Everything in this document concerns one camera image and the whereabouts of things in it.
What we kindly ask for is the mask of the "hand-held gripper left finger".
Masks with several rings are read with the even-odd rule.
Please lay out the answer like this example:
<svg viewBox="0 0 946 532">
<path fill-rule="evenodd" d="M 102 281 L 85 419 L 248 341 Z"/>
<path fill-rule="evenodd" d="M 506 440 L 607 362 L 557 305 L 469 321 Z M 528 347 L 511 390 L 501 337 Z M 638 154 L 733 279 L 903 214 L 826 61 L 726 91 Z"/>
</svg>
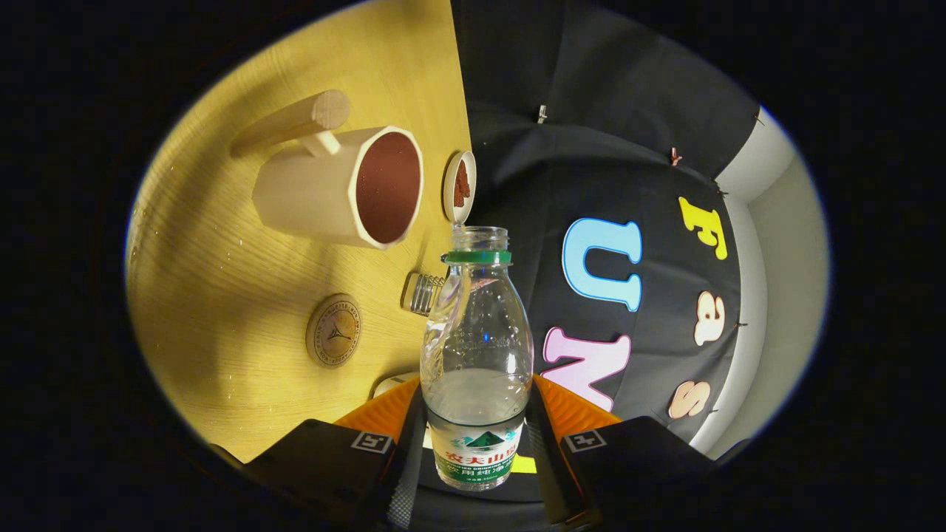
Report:
<svg viewBox="0 0 946 532">
<path fill-rule="evenodd" d="M 254 482 L 344 531 L 406 531 L 419 481 L 426 407 L 419 378 L 336 422 L 305 420 L 253 460 L 214 450 Z"/>
</svg>

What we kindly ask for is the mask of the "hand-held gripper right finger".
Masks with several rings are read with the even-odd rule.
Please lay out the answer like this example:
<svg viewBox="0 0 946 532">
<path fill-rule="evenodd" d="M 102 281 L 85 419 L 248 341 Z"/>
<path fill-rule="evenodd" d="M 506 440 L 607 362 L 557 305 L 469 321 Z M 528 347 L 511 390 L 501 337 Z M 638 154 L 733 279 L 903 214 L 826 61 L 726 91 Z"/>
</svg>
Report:
<svg viewBox="0 0 946 532">
<path fill-rule="evenodd" d="M 526 410 L 553 531 L 611 531 L 672 508 L 718 468 L 647 415 L 620 420 L 541 376 Z"/>
</svg>

